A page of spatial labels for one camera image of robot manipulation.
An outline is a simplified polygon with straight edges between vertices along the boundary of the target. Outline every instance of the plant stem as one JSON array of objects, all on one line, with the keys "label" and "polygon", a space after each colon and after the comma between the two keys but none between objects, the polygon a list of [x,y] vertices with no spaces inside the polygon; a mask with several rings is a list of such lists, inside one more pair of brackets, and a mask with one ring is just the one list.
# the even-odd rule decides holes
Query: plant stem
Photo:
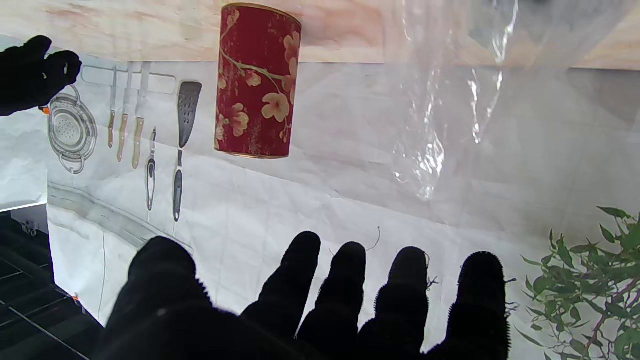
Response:
[{"label": "plant stem", "polygon": [[[621,292],[619,292],[615,296],[613,296],[613,298],[611,299],[611,303],[615,304],[620,299],[622,299],[625,296],[626,293],[630,292],[631,290],[633,290],[636,287],[636,284],[638,283],[638,281],[640,281],[640,279],[634,279],[629,285],[627,285],[626,288],[624,288]],[[602,315],[602,317],[600,318],[600,321],[598,321],[598,323],[596,324],[596,327],[593,329],[593,336],[587,342],[587,345],[585,346],[584,353],[582,354],[581,359],[584,359],[584,357],[589,354],[589,347],[591,347],[593,342],[598,337],[598,331],[600,330],[600,327],[602,326],[602,324],[604,324],[604,322],[607,321],[608,319],[609,318],[607,317],[607,315]]]}]

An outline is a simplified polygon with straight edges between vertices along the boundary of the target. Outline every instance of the plastic sheet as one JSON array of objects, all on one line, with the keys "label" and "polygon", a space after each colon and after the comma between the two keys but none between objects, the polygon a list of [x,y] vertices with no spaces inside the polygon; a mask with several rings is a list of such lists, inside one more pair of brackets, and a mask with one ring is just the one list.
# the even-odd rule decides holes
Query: plastic sheet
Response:
[{"label": "plastic sheet", "polygon": [[546,80],[581,60],[635,4],[389,2],[385,62],[396,65],[390,88],[400,125],[397,180],[432,199],[443,167],[466,160],[496,111],[512,111],[516,98],[545,91]]}]

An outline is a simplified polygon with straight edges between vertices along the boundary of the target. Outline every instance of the red floral canister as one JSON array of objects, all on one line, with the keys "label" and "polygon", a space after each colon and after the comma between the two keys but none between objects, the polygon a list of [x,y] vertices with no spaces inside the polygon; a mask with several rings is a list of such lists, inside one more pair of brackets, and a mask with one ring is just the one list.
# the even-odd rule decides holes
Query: red floral canister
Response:
[{"label": "red floral canister", "polygon": [[302,26],[256,4],[222,8],[216,150],[251,158],[289,155]]}]

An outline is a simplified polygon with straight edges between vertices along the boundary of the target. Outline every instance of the printed spatula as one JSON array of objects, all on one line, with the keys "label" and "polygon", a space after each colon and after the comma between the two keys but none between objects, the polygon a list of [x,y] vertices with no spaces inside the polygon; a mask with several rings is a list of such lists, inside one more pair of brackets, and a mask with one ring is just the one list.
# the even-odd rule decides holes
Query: printed spatula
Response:
[{"label": "printed spatula", "polygon": [[178,92],[178,165],[173,177],[173,220],[180,219],[180,204],[182,202],[182,149],[191,136],[193,123],[196,119],[196,108],[202,84],[194,81],[185,81],[180,84]]}]

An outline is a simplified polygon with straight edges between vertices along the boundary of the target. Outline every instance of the loose thread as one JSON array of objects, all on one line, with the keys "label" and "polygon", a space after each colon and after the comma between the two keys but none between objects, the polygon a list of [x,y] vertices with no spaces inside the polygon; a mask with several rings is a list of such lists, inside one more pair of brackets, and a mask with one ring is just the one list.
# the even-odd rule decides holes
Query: loose thread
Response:
[{"label": "loose thread", "polygon": [[382,231],[380,231],[380,226],[378,226],[378,239],[376,240],[376,243],[373,244],[372,247],[368,248],[367,251],[369,250],[373,250],[376,246],[378,246],[378,243],[380,242],[380,237],[382,236]]}]

